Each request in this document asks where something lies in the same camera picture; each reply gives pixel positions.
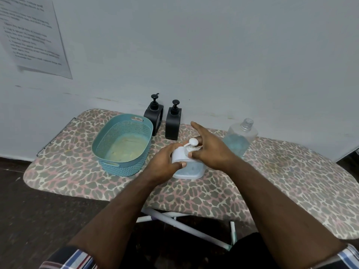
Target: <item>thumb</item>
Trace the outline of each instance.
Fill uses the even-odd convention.
[[[182,169],[187,166],[187,163],[184,161],[179,161],[171,164],[171,170],[173,173],[177,172],[179,169]]]
[[[202,149],[189,152],[188,157],[193,158],[195,160],[201,160],[201,158],[202,158]]]

